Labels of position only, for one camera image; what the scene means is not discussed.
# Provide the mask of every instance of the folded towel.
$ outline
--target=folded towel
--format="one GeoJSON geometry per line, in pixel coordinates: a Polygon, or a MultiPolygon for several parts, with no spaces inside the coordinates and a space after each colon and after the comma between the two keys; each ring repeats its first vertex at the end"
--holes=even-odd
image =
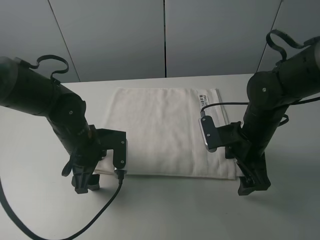
{"type": "MultiPolygon", "coordinates": [[[[129,175],[235,179],[235,161],[224,147],[206,150],[198,122],[203,106],[219,102],[216,89],[118,88],[103,127],[126,132],[129,175]]],[[[216,127],[228,123],[222,106],[205,112],[216,127]]],[[[113,174],[112,157],[95,171],[113,174]]]]}

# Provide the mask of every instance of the cable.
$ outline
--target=cable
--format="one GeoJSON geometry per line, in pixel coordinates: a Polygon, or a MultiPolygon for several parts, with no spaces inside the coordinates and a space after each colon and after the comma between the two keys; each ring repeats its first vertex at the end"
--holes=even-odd
{"type": "Polygon", "coordinates": [[[271,30],[265,37],[266,43],[269,45],[270,48],[272,48],[273,50],[279,52],[281,54],[282,60],[277,62],[275,65],[279,65],[280,63],[283,63],[284,61],[287,60],[287,52],[286,50],[281,47],[278,46],[277,44],[274,43],[274,41],[271,39],[271,34],[277,35],[279,38],[281,38],[282,40],[284,40],[290,47],[294,48],[294,49],[304,49],[308,46],[311,46],[317,42],[320,41],[320,36],[316,36],[313,38],[308,39],[307,41],[305,41],[303,43],[303,45],[295,42],[295,40],[293,40],[288,34],[286,34],[283,31],[277,30],[277,29],[273,29],[271,30]]]}
{"type": "Polygon", "coordinates": [[[29,62],[22,60],[18,57],[16,57],[14,60],[19,63],[20,65],[26,67],[26,68],[30,68],[30,69],[38,69],[40,62],[42,62],[43,60],[49,60],[49,59],[53,59],[53,60],[57,60],[60,61],[62,63],[64,63],[66,65],[66,69],[63,70],[56,70],[54,72],[51,73],[50,75],[50,79],[55,82],[58,81],[57,79],[54,78],[54,74],[65,74],[69,71],[69,63],[67,62],[67,60],[65,60],[64,58],[60,57],[60,56],[56,56],[56,55],[43,55],[41,57],[38,57],[38,59],[36,60],[36,65],[31,65],[29,62]]]}
{"type": "Polygon", "coordinates": [[[210,108],[210,107],[214,107],[214,106],[219,106],[219,105],[248,105],[248,102],[217,102],[217,103],[213,103],[213,104],[209,104],[207,106],[204,106],[203,108],[201,108],[201,112],[204,112],[205,109],[210,108]]]}
{"type": "MultiPolygon", "coordinates": [[[[315,97],[315,98],[311,98],[308,100],[299,100],[296,101],[294,103],[292,103],[291,105],[301,105],[301,104],[307,104],[307,103],[312,103],[315,101],[319,101],[320,100],[320,96],[319,97],[315,97]]],[[[207,106],[204,106],[203,108],[201,108],[201,117],[205,116],[205,109],[210,108],[210,107],[214,107],[214,106],[220,106],[220,105],[248,105],[248,102],[217,102],[217,103],[213,103],[213,104],[209,104],[207,106]]],[[[286,123],[289,122],[289,116],[287,114],[285,114],[283,116],[285,118],[285,120],[281,121],[278,125],[278,127],[285,125],[286,123]]]]}
{"type": "MultiPolygon", "coordinates": [[[[118,195],[118,193],[119,193],[119,191],[121,189],[121,186],[122,186],[122,181],[124,179],[124,171],[123,170],[121,170],[120,174],[118,175],[118,179],[119,179],[119,186],[118,186],[117,190],[115,191],[115,193],[113,194],[111,199],[106,203],[106,205],[104,205],[104,207],[98,212],[98,214],[84,228],[82,228],[80,231],[78,231],[77,233],[73,234],[70,237],[67,237],[67,238],[64,238],[64,239],[61,239],[61,240],[72,240],[72,239],[75,239],[76,237],[78,237],[79,235],[83,234],[88,228],[91,227],[91,225],[100,217],[100,215],[107,209],[107,207],[113,202],[113,200],[118,195]]],[[[9,205],[7,199],[6,199],[6,196],[5,196],[3,187],[2,187],[2,183],[1,183],[1,178],[0,178],[0,203],[1,203],[4,211],[6,212],[6,214],[9,216],[9,218],[29,238],[31,238],[33,240],[48,240],[46,238],[42,238],[42,237],[39,237],[38,235],[34,234],[17,217],[17,215],[14,213],[14,211],[12,210],[12,208],[10,207],[10,205],[9,205]]]]}
{"type": "Polygon", "coordinates": [[[315,98],[311,98],[311,99],[308,99],[308,100],[296,101],[296,102],[292,103],[291,105],[307,104],[307,103],[312,103],[312,102],[319,101],[319,100],[320,100],[320,96],[319,97],[315,97],[315,98]]]}

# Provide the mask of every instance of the table surface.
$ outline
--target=table surface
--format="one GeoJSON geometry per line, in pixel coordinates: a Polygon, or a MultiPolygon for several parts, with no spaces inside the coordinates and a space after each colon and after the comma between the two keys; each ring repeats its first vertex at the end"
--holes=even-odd
{"type": "MultiPolygon", "coordinates": [[[[250,74],[65,84],[86,101],[86,119],[97,128],[117,87],[218,88],[222,101],[247,101],[250,74]]],[[[226,106],[231,122],[246,106],[226,106]]],[[[238,196],[238,180],[128,176],[115,201],[77,239],[277,240],[317,239],[320,222],[319,103],[292,106],[290,122],[266,150],[271,187],[238,196]]],[[[36,234],[62,239],[84,227],[117,188],[102,175],[101,189],[77,195],[69,156],[45,118],[0,107],[0,176],[7,200],[36,234]]],[[[0,207],[0,238],[27,240],[0,207]]]]}

